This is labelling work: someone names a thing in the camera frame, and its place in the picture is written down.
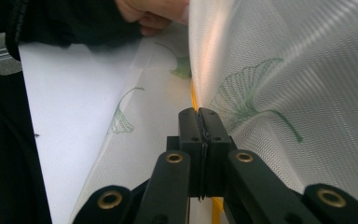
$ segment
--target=ginkgo leaf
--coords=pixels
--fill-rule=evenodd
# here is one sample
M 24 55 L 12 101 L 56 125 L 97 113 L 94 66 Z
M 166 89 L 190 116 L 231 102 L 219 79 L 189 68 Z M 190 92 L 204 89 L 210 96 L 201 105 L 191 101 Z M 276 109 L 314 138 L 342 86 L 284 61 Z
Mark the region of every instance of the ginkgo leaf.
M 176 55 L 175 52 L 173 52 L 173 50 L 171 50 L 167 46 L 159 44 L 159 43 L 155 43 L 155 44 L 160 45 L 163 48 L 169 50 L 173 54 L 173 56 L 175 56 L 175 58 L 176 58 L 176 68 L 173 69 L 173 70 L 170 70 L 172 75 L 177 76 L 177 77 L 179 77 L 181 79 L 190 79 L 191 78 L 190 57 L 188 57 L 188 56 L 179 57 L 179 56 Z
M 297 142 L 302 141 L 302 136 L 282 113 L 277 110 L 258 111 L 255 108 L 254 98 L 257 88 L 271 69 L 282 61 L 283 59 L 270 59 L 256 66 L 246 66 L 240 72 L 226 77 L 222 82 L 210 103 L 210 108 L 220 115 L 229 132 L 256 115 L 273 113 L 293 132 Z
M 133 125 L 127 120 L 124 113 L 121 111 L 120 104 L 123 99 L 131 92 L 131 91 L 144 91 L 145 89 L 142 87 L 135 87 L 129 91 L 127 91 L 123 97 L 121 97 L 120 101 L 118 102 L 115 114 L 113 115 L 112 123 L 111 123 L 111 131 L 113 133 L 132 133 L 133 132 Z

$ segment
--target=black bracket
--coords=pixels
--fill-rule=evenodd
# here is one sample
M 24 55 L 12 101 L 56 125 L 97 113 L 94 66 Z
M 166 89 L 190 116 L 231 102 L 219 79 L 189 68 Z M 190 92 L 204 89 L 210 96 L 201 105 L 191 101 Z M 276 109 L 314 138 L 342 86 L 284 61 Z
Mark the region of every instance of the black bracket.
M 229 223 L 358 223 L 350 194 L 323 184 L 304 195 L 290 190 L 254 152 L 237 149 L 205 108 L 179 113 L 179 135 L 167 138 L 148 181 L 94 192 L 74 223 L 184 224 L 194 197 L 223 197 Z

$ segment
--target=hand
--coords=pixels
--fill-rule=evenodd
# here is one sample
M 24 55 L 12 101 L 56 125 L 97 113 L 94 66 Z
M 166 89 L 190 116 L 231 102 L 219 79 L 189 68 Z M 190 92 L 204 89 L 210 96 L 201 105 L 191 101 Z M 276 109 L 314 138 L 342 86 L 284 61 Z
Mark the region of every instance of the hand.
M 116 0 L 125 21 L 138 21 L 143 35 L 155 35 L 171 21 L 188 23 L 189 0 Z

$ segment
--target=ginkgo leaf print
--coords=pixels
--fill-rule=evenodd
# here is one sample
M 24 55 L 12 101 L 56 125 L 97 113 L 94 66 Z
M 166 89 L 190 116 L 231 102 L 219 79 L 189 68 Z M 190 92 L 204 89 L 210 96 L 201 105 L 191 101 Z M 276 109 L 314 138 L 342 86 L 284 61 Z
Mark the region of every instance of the ginkgo leaf print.
M 175 58 L 176 58 L 176 69 L 170 70 L 172 75 L 177 76 L 177 77 L 179 77 L 181 79 L 191 79 L 190 57 L 188 57 L 188 56 L 179 57 L 179 56 L 176 55 L 175 52 L 173 52 L 173 50 L 171 50 L 167 46 L 162 45 L 162 44 L 157 43 L 157 42 L 155 44 L 160 45 L 163 48 L 169 50 L 173 54 L 173 56 L 175 56 Z
M 113 115 L 112 124 L 111 124 L 111 131 L 113 133 L 132 133 L 133 125 L 127 120 L 124 113 L 121 111 L 120 105 L 123 99 L 132 91 L 144 91 L 145 89 L 142 87 L 135 87 L 129 91 L 127 91 L 121 100 L 118 102 L 115 114 Z
M 255 108 L 254 98 L 257 88 L 260 87 L 271 69 L 282 61 L 283 59 L 269 59 L 256 66 L 244 67 L 240 72 L 225 78 L 212 99 L 210 108 L 225 121 L 229 132 L 256 115 L 273 113 L 293 132 L 298 143 L 302 141 L 302 136 L 293 124 L 279 111 L 258 111 Z

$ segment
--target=brass grommet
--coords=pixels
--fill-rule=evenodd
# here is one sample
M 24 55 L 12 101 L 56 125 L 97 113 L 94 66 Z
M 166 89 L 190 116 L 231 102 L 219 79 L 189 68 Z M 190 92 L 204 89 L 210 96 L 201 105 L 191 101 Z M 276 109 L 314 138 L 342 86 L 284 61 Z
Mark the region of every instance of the brass grommet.
M 110 196 L 113 196 L 111 202 L 107 201 L 107 198 Z M 109 190 L 105 192 L 103 195 L 101 195 L 100 199 L 98 199 L 98 206 L 101 209 L 111 209 L 118 206 L 122 200 L 123 200 L 123 196 L 120 194 L 120 192 L 115 190 Z
M 341 208 L 347 205 L 345 199 L 331 189 L 319 189 L 317 195 L 322 202 L 327 203 L 330 206 Z M 327 198 L 327 195 L 333 196 L 335 200 Z
M 243 161 L 243 162 L 253 161 L 253 156 L 246 152 L 237 153 L 237 155 L 235 155 L 235 158 L 237 158 L 238 161 Z
M 183 156 L 179 153 L 171 153 L 165 157 L 165 160 L 170 163 L 177 163 L 183 160 Z

